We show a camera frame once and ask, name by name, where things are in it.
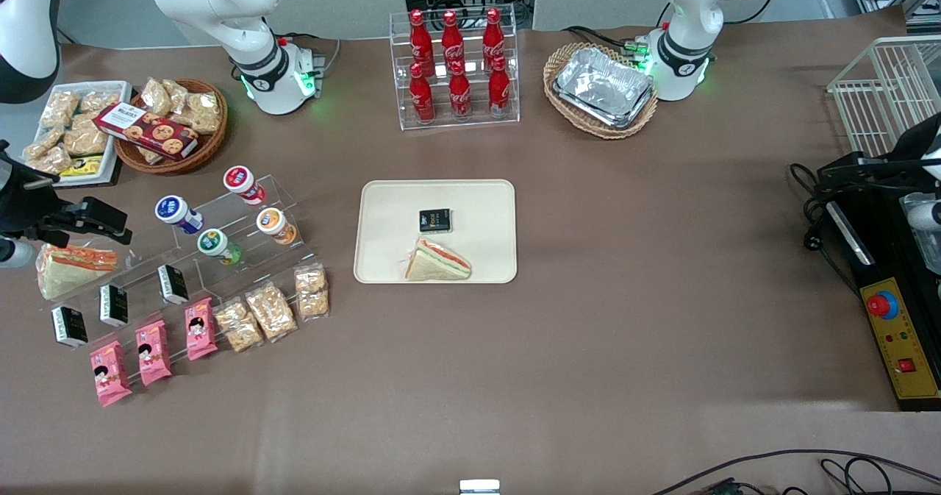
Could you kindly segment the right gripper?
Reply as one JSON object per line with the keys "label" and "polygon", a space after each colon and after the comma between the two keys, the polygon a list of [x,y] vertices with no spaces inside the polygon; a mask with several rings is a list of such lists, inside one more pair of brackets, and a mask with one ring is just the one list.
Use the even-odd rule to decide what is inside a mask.
{"label": "right gripper", "polygon": [[71,234],[94,234],[128,246],[132,231],[124,211],[91,196],[79,202],[58,200],[53,180],[10,159],[1,143],[1,267],[26,266],[36,254],[34,241],[66,247]]}

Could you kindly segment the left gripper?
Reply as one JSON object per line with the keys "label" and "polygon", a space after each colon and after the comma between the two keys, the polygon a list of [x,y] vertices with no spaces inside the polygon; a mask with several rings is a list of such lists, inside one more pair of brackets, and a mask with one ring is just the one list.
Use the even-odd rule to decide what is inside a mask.
{"label": "left gripper", "polygon": [[904,131],[893,149],[893,160],[850,152],[817,170],[817,185],[825,191],[867,189],[892,193],[932,194],[907,216],[909,226],[924,232],[940,228],[939,206],[940,113]]}

